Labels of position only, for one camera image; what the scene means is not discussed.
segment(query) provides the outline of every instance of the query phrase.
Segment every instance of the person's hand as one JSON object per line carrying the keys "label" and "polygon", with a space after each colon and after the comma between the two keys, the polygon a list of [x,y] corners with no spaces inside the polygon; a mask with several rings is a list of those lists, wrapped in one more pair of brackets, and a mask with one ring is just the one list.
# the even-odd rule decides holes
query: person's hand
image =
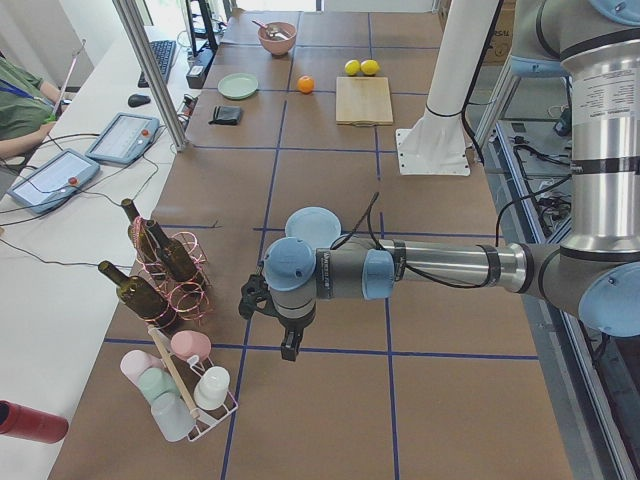
{"label": "person's hand", "polygon": [[47,135],[49,134],[51,129],[55,127],[55,125],[56,122],[47,122],[40,125],[40,128],[38,129],[38,135],[40,135],[41,141],[44,141],[44,139],[47,138]]}

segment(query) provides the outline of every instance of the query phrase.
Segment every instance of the wooden cutting board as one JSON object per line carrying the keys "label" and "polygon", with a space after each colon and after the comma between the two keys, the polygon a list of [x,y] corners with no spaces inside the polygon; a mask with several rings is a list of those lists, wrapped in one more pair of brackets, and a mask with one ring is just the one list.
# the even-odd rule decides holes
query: wooden cutting board
{"label": "wooden cutting board", "polygon": [[386,77],[338,77],[336,123],[392,125],[391,94]]}

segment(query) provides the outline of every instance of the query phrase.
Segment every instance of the black wallet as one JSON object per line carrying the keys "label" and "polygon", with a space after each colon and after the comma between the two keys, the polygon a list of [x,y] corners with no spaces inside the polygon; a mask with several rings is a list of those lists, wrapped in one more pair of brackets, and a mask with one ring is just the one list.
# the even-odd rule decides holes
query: black wallet
{"label": "black wallet", "polygon": [[218,105],[213,109],[213,118],[209,125],[237,125],[240,123],[240,117],[242,117],[242,108]]}

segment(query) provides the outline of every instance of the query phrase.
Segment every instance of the white table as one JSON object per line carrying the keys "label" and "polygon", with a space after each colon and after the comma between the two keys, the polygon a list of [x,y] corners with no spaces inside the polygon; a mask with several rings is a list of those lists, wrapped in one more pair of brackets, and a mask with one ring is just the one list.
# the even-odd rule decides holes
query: white table
{"label": "white table", "polygon": [[[149,31],[149,37],[171,38],[155,30]],[[187,86],[184,49],[177,51],[176,56],[168,88],[178,107],[185,93],[195,96],[198,91]],[[150,89],[137,88],[139,74],[129,40],[123,35],[83,85],[51,136],[100,133],[118,112],[160,118],[154,101],[135,109],[127,105],[132,93],[151,95]],[[93,138],[85,137],[58,143],[84,153],[92,141]],[[34,155],[30,164],[42,165],[58,151],[57,146],[49,143]],[[148,216],[175,156],[168,132],[146,156],[159,169],[136,198],[139,211]],[[93,182],[118,169],[103,165]],[[135,195],[154,170],[151,163],[139,159],[92,191],[119,203]],[[8,196],[0,201],[0,211],[16,207],[19,205]],[[28,211],[4,213],[0,214],[0,224],[33,216]],[[2,239],[46,260],[99,263],[108,259],[117,265],[130,266],[135,252],[126,234],[127,224],[121,208],[103,197],[81,193],[42,219],[6,227]],[[118,303],[115,285],[96,267],[45,265],[0,243],[0,292],[1,399],[71,421]],[[62,442],[47,445],[0,436],[0,477],[46,478],[61,445]]]}

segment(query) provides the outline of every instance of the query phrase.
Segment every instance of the tablet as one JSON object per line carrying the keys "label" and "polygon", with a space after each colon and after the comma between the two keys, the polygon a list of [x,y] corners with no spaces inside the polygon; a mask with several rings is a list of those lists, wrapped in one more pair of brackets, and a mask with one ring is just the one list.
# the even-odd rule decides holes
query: tablet
{"label": "tablet", "polygon": [[118,113],[85,155],[98,162],[129,165],[144,153],[159,126],[157,118]]}
{"label": "tablet", "polygon": [[60,206],[100,170],[93,160],[66,149],[11,187],[7,193],[34,213]]}

